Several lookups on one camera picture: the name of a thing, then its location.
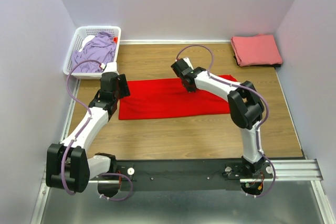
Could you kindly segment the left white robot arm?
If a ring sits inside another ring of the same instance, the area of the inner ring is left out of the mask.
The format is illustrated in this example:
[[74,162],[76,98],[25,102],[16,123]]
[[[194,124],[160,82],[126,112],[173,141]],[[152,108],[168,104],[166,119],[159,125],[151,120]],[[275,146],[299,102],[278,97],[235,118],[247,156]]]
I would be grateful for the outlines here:
[[60,144],[51,144],[47,150],[46,185],[64,189],[68,194],[83,192],[89,180],[101,175],[112,179],[117,175],[116,157],[98,153],[87,157],[87,150],[100,130],[117,110],[118,101],[130,96],[124,74],[105,72],[100,89],[86,106],[87,113],[74,131]]

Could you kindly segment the red t shirt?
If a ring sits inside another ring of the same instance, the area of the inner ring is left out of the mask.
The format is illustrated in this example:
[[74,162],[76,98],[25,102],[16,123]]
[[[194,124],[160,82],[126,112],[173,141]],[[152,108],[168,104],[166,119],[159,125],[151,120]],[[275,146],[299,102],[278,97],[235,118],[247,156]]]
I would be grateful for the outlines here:
[[120,100],[119,120],[167,119],[229,114],[229,104],[207,91],[187,92],[179,78],[128,81],[130,96]]

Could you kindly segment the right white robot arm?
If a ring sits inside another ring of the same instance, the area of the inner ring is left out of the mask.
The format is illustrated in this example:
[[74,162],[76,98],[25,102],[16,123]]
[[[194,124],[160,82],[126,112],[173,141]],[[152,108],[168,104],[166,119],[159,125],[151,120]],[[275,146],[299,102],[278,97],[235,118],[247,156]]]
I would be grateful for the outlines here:
[[265,162],[260,136],[265,108],[253,84],[229,81],[200,67],[188,67],[176,75],[188,92],[204,90],[228,102],[230,117],[240,129],[243,141],[241,171],[249,178],[259,174]]

